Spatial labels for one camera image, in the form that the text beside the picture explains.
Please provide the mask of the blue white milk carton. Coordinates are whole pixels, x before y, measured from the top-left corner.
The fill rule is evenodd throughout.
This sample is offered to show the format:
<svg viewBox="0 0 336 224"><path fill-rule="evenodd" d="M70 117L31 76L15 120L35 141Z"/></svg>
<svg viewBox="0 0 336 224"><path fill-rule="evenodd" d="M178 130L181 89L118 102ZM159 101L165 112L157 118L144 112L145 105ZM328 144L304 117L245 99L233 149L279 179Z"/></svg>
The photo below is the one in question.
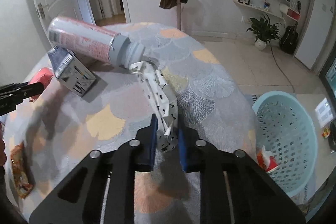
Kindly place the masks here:
<svg viewBox="0 0 336 224"><path fill-rule="evenodd" d="M77 96L82 97L95 83L96 77L72 52L53 47L47 54L56 79Z"/></svg>

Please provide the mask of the large white pink bottle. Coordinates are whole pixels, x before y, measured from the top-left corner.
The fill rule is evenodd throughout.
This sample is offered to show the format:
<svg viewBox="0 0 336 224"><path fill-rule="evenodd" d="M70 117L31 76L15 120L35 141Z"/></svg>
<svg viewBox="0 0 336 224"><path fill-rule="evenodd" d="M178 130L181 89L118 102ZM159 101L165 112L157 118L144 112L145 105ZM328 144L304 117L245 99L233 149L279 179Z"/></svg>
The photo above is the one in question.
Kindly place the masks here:
<svg viewBox="0 0 336 224"><path fill-rule="evenodd" d="M47 30L50 42L98 61L129 68L143 60L145 46L105 28L58 16Z"/></svg>

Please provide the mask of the white black-spotted paper bag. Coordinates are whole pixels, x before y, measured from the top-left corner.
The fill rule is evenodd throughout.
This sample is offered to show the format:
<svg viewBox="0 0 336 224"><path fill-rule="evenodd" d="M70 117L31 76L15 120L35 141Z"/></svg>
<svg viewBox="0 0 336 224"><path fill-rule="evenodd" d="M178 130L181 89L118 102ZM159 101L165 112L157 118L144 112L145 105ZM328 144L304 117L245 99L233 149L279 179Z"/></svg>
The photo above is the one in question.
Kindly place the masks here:
<svg viewBox="0 0 336 224"><path fill-rule="evenodd" d="M146 61L132 64L129 70L137 75L157 117L157 149L162 153L172 151L178 145L178 103L175 92L163 73Z"/></svg>

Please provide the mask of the orange plastic bag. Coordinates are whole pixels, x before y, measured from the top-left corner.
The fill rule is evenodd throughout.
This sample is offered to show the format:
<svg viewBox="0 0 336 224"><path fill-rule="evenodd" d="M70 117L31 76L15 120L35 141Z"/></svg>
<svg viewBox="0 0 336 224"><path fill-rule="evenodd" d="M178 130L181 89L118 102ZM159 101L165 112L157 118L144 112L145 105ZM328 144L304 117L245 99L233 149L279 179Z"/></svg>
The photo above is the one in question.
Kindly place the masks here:
<svg viewBox="0 0 336 224"><path fill-rule="evenodd" d="M257 162L266 173L271 173L278 167L274 155L271 151L266 150L265 146L262 146L261 150L258 151Z"/></svg>

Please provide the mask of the pink crumpled wrapper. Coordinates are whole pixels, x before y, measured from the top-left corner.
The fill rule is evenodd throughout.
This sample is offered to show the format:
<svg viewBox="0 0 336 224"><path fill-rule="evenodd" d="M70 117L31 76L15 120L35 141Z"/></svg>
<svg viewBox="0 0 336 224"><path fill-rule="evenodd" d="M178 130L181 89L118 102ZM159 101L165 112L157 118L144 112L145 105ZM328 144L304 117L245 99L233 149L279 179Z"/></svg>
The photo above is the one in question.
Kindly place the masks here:
<svg viewBox="0 0 336 224"><path fill-rule="evenodd" d="M49 86L53 77L54 73L52 69L44 67L34 74L29 84L42 83L45 89L46 87Z"/></svg>

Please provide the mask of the orange snack packet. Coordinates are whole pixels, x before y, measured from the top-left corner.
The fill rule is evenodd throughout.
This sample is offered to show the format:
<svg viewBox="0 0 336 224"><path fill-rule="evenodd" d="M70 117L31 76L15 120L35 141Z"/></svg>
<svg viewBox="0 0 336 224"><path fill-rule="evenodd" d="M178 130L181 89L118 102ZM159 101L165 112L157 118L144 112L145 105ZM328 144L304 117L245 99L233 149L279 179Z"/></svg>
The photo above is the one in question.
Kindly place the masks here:
<svg viewBox="0 0 336 224"><path fill-rule="evenodd" d="M13 172L14 187L20 198L25 199L33 189L27 175L25 164L25 146L21 142L16 145L10 154L11 168Z"/></svg>

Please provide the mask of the black guitar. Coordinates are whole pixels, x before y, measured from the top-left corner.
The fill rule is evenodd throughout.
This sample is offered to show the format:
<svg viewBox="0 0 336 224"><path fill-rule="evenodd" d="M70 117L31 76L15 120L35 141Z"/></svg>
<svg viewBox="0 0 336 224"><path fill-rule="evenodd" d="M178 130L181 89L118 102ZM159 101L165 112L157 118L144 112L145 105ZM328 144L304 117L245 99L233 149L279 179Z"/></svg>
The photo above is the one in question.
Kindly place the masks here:
<svg viewBox="0 0 336 224"><path fill-rule="evenodd" d="M287 26L284 35L280 39L280 49L290 55L294 53L298 43L297 25L298 22L293 26Z"/></svg>

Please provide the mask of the green potted plant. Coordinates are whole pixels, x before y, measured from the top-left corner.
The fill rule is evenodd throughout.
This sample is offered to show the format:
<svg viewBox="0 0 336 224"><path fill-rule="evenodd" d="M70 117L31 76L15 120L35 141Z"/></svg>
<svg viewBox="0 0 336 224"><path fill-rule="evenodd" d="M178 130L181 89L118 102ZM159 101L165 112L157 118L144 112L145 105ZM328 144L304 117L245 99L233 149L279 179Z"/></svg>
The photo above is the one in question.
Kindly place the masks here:
<svg viewBox="0 0 336 224"><path fill-rule="evenodd" d="M255 47L259 51L266 49L266 46L272 40L280 38L280 31L278 29L279 23L272 24L268 15L262 14L259 19L250 18L251 26L247 32L252 32L255 36Z"/></svg>

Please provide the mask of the white refrigerator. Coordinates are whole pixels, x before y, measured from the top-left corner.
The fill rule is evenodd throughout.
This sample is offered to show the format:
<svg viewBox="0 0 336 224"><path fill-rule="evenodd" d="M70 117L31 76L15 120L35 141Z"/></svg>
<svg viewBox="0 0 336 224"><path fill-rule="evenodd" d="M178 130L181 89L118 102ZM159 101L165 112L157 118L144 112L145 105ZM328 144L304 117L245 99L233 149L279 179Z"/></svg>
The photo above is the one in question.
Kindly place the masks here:
<svg viewBox="0 0 336 224"><path fill-rule="evenodd" d="M294 56L307 69L311 69L317 61L329 34L334 12L335 0L313 0L309 21Z"/></svg>

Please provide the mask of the small figurine on shelf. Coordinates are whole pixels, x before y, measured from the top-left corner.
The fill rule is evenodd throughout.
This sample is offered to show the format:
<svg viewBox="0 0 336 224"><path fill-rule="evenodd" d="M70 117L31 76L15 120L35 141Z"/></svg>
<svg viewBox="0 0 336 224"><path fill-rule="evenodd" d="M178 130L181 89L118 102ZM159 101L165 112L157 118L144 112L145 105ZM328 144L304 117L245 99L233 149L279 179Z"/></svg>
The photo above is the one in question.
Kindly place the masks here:
<svg viewBox="0 0 336 224"><path fill-rule="evenodd" d="M269 11L270 10L270 3L268 0L264 0L264 10Z"/></svg>

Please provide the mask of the red white wall box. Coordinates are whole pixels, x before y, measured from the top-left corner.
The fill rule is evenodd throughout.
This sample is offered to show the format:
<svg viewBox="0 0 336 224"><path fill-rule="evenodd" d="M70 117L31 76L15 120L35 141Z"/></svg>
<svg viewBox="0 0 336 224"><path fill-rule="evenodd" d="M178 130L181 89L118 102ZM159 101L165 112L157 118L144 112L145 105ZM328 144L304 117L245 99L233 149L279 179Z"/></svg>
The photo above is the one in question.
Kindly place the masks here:
<svg viewBox="0 0 336 224"><path fill-rule="evenodd" d="M290 8L288 5L280 3L279 4L279 10L289 17L290 19L295 20L296 22L299 22L301 14L300 12L296 11L295 9Z"/></svg>

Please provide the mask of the white wall shelf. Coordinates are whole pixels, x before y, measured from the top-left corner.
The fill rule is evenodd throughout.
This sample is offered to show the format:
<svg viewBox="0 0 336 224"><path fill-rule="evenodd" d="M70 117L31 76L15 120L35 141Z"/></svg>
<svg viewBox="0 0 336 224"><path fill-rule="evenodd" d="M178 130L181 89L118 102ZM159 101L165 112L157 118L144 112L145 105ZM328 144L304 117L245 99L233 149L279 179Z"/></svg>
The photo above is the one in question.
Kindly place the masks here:
<svg viewBox="0 0 336 224"><path fill-rule="evenodd" d="M236 3L237 5L240 5L242 7L247 7L247 8L250 8L250 9L253 9L253 10L257 10L257 11L260 11L260 12L263 12L264 14L268 14L268 15L272 15L276 18L279 18L280 20L282 20L283 22L285 22L285 19L282 17L282 16L279 16L273 12L270 12L268 10L265 10L263 8L260 8L260 7L257 7L257 6L254 6L254 5L247 5L245 3L241 3L239 2L238 0L232 0L234 3Z"/></svg>

